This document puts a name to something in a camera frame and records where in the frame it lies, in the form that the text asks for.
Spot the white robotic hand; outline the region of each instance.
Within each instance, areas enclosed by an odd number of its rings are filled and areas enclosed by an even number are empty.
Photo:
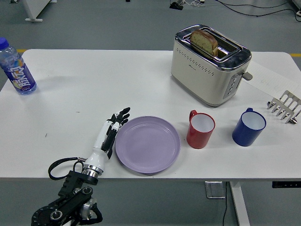
[[[82,171],[83,174],[95,178],[97,178],[98,175],[102,175],[104,172],[104,164],[112,155],[112,147],[117,132],[121,126],[128,121],[127,118],[130,116],[128,114],[129,111],[129,107],[125,108],[113,114],[112,117],[104,123],[94,144],[93,152],[85,161]]]

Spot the cream toaster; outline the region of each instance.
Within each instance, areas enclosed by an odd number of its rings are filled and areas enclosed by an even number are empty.
[[[215,37],[218,55],[212,56],[190,42],[196,29]],[[209,106],[219,106],[235,95],[246,73],[251,52],[205,25],[194,25],[175,35],[171,74],[193,94]]]

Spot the plastic bottle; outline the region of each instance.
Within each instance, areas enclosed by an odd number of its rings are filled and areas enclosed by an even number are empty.
[[[17,50],[0,37],[0,66],[21,95],[34,92],[37,84]]]

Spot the wire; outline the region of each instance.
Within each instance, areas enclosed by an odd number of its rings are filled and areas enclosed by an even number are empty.
[[[194,6],[194,7],[200,7],[200,6],[205,6],[204,3],[201,3],[199,0],[195,0],[195,1],[192,1],[191,4],[189,4],[186,0],[182,0],[179,4],[187,4],[189,6]]]
[[[255,5],[250,5],[250,4],[232,5],[232,4],[227,4],[227,3],[224,3],[224,2],[220,2],[220,3],[222,3],[224,5],[227,5],[227,6],[253,6],[253,7],[256,7],[256,8],[276,8],[276,7],[279,7],[279,6],[282,6],[282,5],[286,4],[286,3],[288,3],[288,1],[285,2],[285,3],[283,3],[283,4],[281,4],[281,5],[271,6],[271,7],[261,7],[261,6],[255,6]]]
[[[62,177],[58,177],[58,178],[57,178],[57,177],[54,177],[54,176],[51,174],[51,171],[52,171],[55,167],[57,167],[58,165],[62,164],[63,162],[73,161],[73,160],[77,160],[77,161],[74,163],[74,165],[73,165],[73,171],[75,171],[75,166],[76,166],[77,163],[80,163],[80,164],[82,165],[82,167],[84,167],[83,161],[84,161],[85,159],[80,158],[80,157],[71,157],[71,158],[59,159],[59,160],[55,161],[54,163],[52,163],[52,164],[49,166],[49,168],[48,168],[48,175],[49,175],[49,177],[50,177],[52,180],[61,180],[61,179],[66,178],[67,175],[62,176]]]
[[[267,15],[271,15],[271,14],[274,14],[274,13],[278,13],[278,12],[282,12],[282,11],[287,11],[287,10],[289,10],[289,11],[292,11],[292,12],[294,13],[294,16],[295,16],[296,21],[301,22],[300,20],[297,19],[297,16],[296,16],[295,11],[292,10],[292,9],[290,9],[290,8],[286,8],[286,9],[282,9],[282,10],[278,10],[278,11],[275,11],[275,12],[266,13],[266,14],[262,14],[262,15],[251,15],[251,14],[242,13],[242,12],[239,12],[239,11],[236,11],[236,10],[230,8],[230,7],[228,6],[228,5],[230,5],[230,4],[226,4],[226,3],[223,3],[223,2],[218,1],[218,0],[215,0],[215,1],[221,3],[223,6],[227,7],[228,9],[230,9],[230,10],[236,12],[236,13],[239,13],[239,14],[242,14],[242,15],[246,15],[246,16],[260,17],[260,16],[267,16]]]
[[[226,195],[225,195],[225,199],[226,199],[226,209],[225,209],[225,212],[224,212],[224,216],[222,217],[222,225],[223,225],[223,226],[225,225],[225,216],[226,216],[226,212],[227,212],[227,184],[228,184],[228,182],[226,182]]]

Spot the toaster vent hole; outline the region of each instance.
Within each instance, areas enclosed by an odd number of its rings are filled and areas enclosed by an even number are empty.
[[[201,64],[198,64],[195,60],[193,60],[191,57],[189,57],[188,55],[186,55],[184,52],[180,51],[179,48],[177,48],[177,52],[179,52],[182,56],[184,56],[186,59],[188,59],[190,62],[192,62],[193,64],[195,64],[196,66],[198,66],[199,68],[201,68],[203,71],[207,72],[208,74],[214,76],[214,72],[211,72],[210,70],[208,70],[207,68],[205,68],[204,66],[202,66]]]

